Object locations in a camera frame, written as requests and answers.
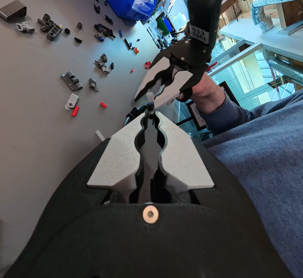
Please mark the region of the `dark grey L-shaped lego beam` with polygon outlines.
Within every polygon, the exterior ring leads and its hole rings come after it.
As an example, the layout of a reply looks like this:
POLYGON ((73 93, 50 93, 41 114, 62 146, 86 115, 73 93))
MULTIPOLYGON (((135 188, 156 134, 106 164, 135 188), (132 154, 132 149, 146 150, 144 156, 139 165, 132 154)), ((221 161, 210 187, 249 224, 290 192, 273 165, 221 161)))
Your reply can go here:
POLYGON ((49 41, 56 40, 56 38, 61 33, 61 31, 59 31, 59 29, 56 26, 57 26, 57 24, 55 24, 55 23, 51 24, 49 26, 49 31, 48 31, 47 36, 46 36, 49 41))

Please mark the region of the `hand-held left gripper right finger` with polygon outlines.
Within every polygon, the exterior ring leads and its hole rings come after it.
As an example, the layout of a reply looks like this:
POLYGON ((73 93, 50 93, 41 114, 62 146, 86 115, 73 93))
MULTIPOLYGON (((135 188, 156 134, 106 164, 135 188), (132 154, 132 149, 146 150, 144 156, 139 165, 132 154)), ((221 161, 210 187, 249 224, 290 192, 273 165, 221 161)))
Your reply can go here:
POLYGON ((154 114, 158 167, 151 180, 151 199, 170 203, 173 196, 197 189, 211 189, 214 182, 190 135, 160 112, 154 114))

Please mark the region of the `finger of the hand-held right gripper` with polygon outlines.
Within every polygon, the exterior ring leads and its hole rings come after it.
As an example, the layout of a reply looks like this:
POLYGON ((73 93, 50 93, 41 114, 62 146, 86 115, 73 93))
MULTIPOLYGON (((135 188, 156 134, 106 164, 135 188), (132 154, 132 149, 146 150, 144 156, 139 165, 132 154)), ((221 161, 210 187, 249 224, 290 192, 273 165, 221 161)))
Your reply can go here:
POLYGON ((173 83, 173 65, 167 57, 153 62, 134 96, 134 102, 151 93, 154 102, 173 102, 171 93, 173 83))
POLYGON ((153 87, 154 107, 160 108, 180 95, 181 87, 192 77, 189 71, 173 69, 172 75, 168 80, 160 79, 158 84, 153 87))

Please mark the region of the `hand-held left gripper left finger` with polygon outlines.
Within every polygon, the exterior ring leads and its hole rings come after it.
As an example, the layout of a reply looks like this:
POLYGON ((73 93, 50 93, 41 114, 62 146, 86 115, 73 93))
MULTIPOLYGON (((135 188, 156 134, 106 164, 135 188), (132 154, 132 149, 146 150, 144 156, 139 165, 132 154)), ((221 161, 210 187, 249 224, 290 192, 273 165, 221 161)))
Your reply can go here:
POLYGON ((145 144, 147 113, 140 114, 110 138, 87 186, 121 193, 137 203, 144 182, 141 148, 145 144))

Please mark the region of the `metal duct elbow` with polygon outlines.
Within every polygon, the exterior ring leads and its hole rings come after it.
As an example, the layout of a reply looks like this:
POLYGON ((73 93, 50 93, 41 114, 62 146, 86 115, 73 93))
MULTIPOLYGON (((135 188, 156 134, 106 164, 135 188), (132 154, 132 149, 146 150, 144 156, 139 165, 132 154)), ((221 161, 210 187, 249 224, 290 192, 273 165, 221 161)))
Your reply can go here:
POLYGON ((251 17, 254 25, 259 26, 262 33, 274 28, 271 17, 265 14, 264 7, 251 6, 251 17))

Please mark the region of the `dark grey curved lego panel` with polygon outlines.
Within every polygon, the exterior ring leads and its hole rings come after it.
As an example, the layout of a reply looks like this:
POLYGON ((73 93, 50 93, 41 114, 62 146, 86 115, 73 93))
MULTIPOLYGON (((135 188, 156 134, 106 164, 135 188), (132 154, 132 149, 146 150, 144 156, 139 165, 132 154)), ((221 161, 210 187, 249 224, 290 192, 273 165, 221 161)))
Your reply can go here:
POLYGON ((19 0, 14 0, 0 8, 0 18, 10 22, 27 15, 27 7, 19 0))

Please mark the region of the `person's blue sweater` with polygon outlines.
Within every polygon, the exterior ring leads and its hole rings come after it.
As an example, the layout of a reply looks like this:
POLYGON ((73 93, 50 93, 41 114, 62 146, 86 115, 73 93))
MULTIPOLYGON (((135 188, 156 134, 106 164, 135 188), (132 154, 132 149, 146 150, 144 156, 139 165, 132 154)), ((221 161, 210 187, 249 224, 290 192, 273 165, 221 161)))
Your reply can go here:
POLYGON ((260 117, 204 145, 246 190, 288 269, 303 277, 303 92, 259 107, 260 117))

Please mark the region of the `light grey lego pin connector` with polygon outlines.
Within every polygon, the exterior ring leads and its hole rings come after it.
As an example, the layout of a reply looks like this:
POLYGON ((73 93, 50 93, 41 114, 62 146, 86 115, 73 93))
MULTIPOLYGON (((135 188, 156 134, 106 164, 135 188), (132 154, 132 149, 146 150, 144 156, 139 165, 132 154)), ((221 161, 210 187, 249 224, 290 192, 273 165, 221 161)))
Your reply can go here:
POLYGON ((79 97, 75 94, 71 94, 65 104, 66 110, 73 110, 78 102, 79 97))

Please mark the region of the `dark grey lego hinge assembly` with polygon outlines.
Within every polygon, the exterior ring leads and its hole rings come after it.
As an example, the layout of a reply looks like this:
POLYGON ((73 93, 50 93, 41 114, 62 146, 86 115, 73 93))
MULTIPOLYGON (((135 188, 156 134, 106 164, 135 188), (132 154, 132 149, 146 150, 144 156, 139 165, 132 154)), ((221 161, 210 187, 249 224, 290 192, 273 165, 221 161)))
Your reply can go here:
POLYGON ((152 121, 153 126, 156 126, 155 125, 156 114, 155 114, 154 102, 148 102, 146 106, 147 106, 148 119, 152 121))

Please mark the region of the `wall vent grille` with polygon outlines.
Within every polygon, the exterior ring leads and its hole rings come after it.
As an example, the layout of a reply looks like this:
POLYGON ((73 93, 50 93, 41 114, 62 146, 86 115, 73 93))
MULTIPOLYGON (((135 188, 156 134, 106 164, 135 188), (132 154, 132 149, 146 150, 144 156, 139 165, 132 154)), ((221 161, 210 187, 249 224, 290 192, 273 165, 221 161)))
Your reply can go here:
POLYGON ((290 26, 283 28, 282 30, 280 30, 278 32, 278 34, 283 35, 283 36, 289 36, 302 28, 303 28, 303 20, 300 20, 290 26))

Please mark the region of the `dark grey angled lego connector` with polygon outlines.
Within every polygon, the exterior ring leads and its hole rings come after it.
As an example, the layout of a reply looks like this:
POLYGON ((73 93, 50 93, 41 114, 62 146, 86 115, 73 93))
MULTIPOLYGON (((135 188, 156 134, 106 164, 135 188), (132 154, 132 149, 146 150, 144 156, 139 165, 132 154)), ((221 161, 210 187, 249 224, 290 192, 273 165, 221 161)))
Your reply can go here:
POLYGON ((49 32, 56 24, 51 20, 50 15, 44 14, 42 18, 38 18, 37 22, 42 26, 40 30, 43 33, 49 32))

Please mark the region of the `scatter of black lego pieces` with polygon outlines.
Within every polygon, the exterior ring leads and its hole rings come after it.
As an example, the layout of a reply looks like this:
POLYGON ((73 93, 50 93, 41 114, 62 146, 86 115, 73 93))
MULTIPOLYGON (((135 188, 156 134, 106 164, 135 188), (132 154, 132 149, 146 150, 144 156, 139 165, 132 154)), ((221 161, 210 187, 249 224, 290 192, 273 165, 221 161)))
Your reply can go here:
MULTIPOLYGON (((100 8, 100 6, 96 6, 95 4, 94 4, 94 10, 95 10, 95 12, 96 12, 97 14, 100 14, 100 13, 101 13, 101 8, 100 8)), ((106 20, 111 26, 113 26, 113 21, 112 21, 112 19, 109 18, 107 15, 105 15, 105 20, 106 20)), ((107 26, 104 26, 104 25, 102 25, 102 24, 100 24, 100 23, 94 25, 94 28, 98 31, 98 33, 95 35, 95 37, 96 37, 99 41, 101 41, 101 42, 104 41, 104 38, 101 36, 101 34, 103 34, 104 37, 110 37, 110 38, 113 38, 113 39, 116 38, 116 36, 115 36, 114 33, 113 33, 112 28, 108 28, 107 26)), ((119 35, 120 35, 121 38, 123 38, 123 34, 122 34, 122 32, 121 32, 120 29, 119 29, 119 35)), ((128 50, 134 50, 135 47, 132 46, 132 43, 128 43, 126 39, 124 39, 124 43, 126 44, 128 50)))

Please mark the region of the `person's right hand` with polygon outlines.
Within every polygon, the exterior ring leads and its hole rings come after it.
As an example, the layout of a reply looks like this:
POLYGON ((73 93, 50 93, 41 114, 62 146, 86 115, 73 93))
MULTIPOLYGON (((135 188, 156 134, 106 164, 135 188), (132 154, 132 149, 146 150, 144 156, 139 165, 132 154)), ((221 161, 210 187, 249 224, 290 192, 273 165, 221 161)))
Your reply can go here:
POLYGON ((216 111, 225 101, 225 93, 205 72, 195 86, 192 87, 191 99, 202 114, 216 111))

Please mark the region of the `framed marker tag card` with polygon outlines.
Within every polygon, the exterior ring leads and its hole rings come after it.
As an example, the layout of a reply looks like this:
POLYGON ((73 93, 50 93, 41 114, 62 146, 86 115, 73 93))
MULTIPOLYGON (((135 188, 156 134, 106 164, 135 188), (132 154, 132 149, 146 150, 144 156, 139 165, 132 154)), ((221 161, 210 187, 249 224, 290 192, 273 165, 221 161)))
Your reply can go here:
MULTIPOLYGON (((234 94, 232 93, 231 89, 227 85, 226 81, 223 81, 222 83, 218 84, 218 86, 221 88, 221 90, 228 96, 228 98, 234 102, 236 105, 240 105, 235 98, 234 94)), ((196 104, 194 101, 190 101, 186 103, 187 109, 189 110, 189 113, 191 115, 190 120, 193 120, 195 123, 195 126, 198 131, 201 131, 206 128, 206 123, 204 119, 199 115, 198 111, 196 110, 196 104)))

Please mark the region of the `dark grey double-pin lego connector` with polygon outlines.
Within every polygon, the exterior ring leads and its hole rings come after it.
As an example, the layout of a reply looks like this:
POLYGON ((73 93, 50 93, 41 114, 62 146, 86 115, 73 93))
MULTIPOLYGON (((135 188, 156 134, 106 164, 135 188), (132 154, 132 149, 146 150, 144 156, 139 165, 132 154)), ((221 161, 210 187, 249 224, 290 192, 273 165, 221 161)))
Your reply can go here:
POLYGON ((68 71, 66 74, 61 74, 61 77, 72 91, 78 91, 83 88, 83 86, 79 82, 79 79, 75 77, 73 72, 68 71))

